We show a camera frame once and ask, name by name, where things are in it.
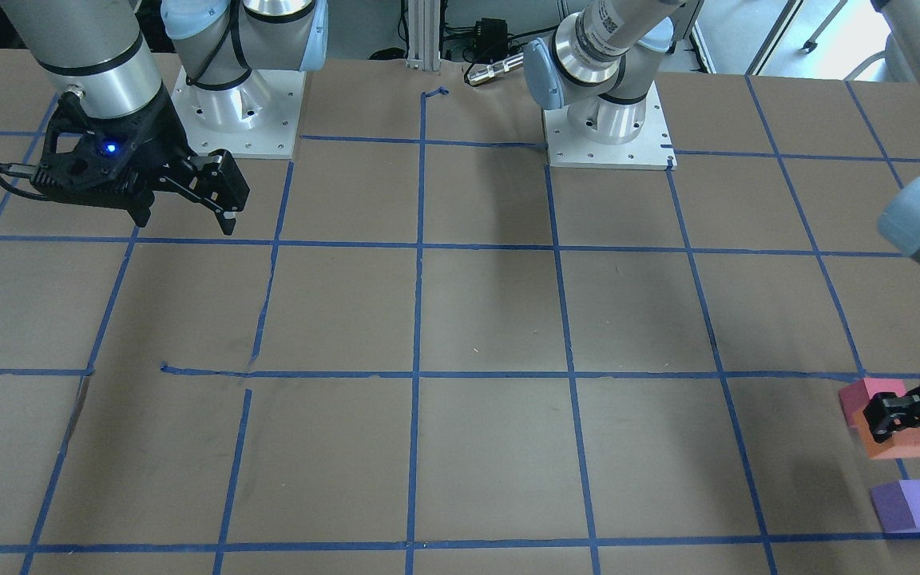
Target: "metal connector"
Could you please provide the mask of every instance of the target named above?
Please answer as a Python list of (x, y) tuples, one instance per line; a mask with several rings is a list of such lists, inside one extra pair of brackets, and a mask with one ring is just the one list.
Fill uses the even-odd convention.
[(523, 68), (523, 52), (515, 54), (503, 61), (490, 63), (482, 69), (472, 69), (467, 75), (467, 83), (471, 86), (485, 84), (486, 81), (496, 79), (513, 72), (515, 69)]

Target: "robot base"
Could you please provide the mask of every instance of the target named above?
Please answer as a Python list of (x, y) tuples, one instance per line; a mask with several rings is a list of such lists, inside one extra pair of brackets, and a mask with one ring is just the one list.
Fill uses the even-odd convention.
[(219, 132), (205, 127), (197, 117), (196, 98), (187, 88), (186, 70), (180, 69), (172, 103), (187, 131), (190, 149), (209, 153), (213, 149), (227, 149), (234, 157), (255, 157), (262, 160), (289, 160), (296, 143), (296, 127), (303, 102), (303, 82), (306, 74), (295, 70), (257, 70), (275, 94), (278, 113), (272, 114), (265, 124), (248, 131)]
[(603, 145), (574, 130), (567, 108), (544, 112), (545, 135), (549, 143), (549, 165), (555, 168), (611, 168), (617, 170), (665, 170), (676, 168), (669, 128), (652, 84), (646, 97), (648, 116), (641, 133), (625, 145)]

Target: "cube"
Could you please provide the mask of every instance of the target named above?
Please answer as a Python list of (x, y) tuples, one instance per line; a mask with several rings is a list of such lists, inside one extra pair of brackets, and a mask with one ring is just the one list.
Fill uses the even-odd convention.
[(885, 533), (920, 533), (920, 479), (871, 489), (872, 505)]
[[(851, 419), (862, 418), (864, 415), (861, 411), (855, 411)], [(858, 435), (861, 437), (862, 444), (865, 445), (865, 452), (872, 459), (905, 459), (920, 458), (920, 428), (910, 428), (899, 430), (890, 436), (890, 439), (882, 443), (876, 443), (872, 439), (872, 432), (868, 429), (868, 423), (858, 426)]]
[[(864, 378), (840, 390), (840, 407), (843, 408), (843, 418), (847, 420), (848, 426), (857, 428), (854, 413), (863, 410), (872, 396), (880, 392), (892, 392), (899, 397), (906, 393), (906, 388), (901, 379)], [(858, 415), (858, 418), (864, 421), (862, 415)]]

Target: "label on robot arm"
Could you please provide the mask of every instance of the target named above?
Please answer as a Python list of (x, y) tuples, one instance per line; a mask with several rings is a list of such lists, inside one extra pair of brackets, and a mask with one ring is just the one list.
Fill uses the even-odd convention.
[(623, 28), (625, 22), (616, 10), (613, 9), (613, 0), (598, 0), (598, 10), (588, 12), (585, 19), (585, 36), (591, 41), (592, 45), (603, 54), (618, 56), (623, 54), (624, 49), (617, 48), (609, 43), (609, 39)]

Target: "purple block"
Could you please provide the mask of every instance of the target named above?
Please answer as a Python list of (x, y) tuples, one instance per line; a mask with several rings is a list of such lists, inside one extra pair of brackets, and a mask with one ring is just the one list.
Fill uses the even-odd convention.
[(908, 479), (872, 488), (872, 503), (882, 531), (920, 533), (920, 479)]
[(898, 397), (906, 393), (904, 382), (901, 379), (858, 379), (840, 390), (840, 408), (843, 408), (843, 418), (851, 428), (857, 428), (853, 416), (855, 412), (864, 409), (872, 396), (879, 392), (894, 392)]

